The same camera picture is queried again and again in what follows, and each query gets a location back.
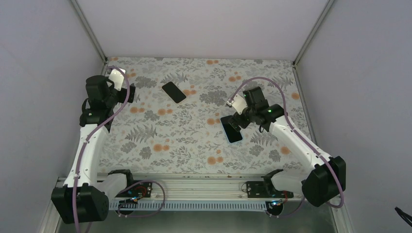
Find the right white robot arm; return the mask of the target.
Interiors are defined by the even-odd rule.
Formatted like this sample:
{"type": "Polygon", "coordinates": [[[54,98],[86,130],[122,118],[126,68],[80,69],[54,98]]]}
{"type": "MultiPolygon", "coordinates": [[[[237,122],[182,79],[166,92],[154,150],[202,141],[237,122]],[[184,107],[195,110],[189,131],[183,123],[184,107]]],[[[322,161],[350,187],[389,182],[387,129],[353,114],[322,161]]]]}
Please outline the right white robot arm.
{"type": "Polygon", "coordinates": [[[283,169],[272,171],[266,176],[264,194],[276,197],[281,191],[303,195],[313,206],[319,207],[336,196],[342,196],[346,184],[346,162],[340,156],[332,157],[321,150],[289,118],[285,107],[269,105],[260,87],[235,93],[226,104],[235,110],[229,118],[229,125],[237,132],[249,124],[259,126],[297,157],[304,174],[291,174],[283,169]]]}

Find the phone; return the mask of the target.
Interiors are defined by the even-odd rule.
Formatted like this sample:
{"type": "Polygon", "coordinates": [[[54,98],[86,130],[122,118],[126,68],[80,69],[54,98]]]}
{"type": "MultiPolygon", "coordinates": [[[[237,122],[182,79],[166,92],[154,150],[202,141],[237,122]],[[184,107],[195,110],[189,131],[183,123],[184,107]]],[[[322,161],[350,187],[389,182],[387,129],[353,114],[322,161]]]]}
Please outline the phone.
{"type": "Polygon", "coordinates": [[[184,101],[187,96],[181,91],[173,82],[164,84],[162,90],[173,100],[174,103],[179,104],[184,101]]]}

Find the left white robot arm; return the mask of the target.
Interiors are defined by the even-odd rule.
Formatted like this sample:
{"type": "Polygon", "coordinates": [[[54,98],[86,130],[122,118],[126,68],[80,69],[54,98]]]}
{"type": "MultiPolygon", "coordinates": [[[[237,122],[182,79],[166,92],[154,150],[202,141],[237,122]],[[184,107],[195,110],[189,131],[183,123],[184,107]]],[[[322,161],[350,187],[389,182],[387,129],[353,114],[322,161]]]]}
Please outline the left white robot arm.
{"type": "Polygon", "coordinates": [[[80,116],[80,140],[73,165],[62,187],[54,188],[51,200],[66,224],[103,221],[109,203],[118,193],[134,193],[133,175],[128,169],[113,170],[103,182],[97,181],[103,146],[111,131],[114,117],[132,103],[135,87],[120,71],[108,77],[87,78],[87,98],[80,116]]]}

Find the blue-green smartphone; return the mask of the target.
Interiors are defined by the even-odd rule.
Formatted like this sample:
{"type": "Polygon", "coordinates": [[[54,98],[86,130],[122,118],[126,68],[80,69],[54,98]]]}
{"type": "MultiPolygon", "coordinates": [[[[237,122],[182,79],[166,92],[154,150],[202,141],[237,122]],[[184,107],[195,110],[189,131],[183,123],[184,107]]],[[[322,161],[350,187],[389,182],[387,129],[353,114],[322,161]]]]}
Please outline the blue-green smartphone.
{"type": "Polygon", "coordinates": [[[227,140],[230,144],[240,142],[241,140],[243,140],[243,137],[242,137],[240,132],[226,132],[224,130],[224,133],[225,133],[226,138],[227,138],[227,140]]]}

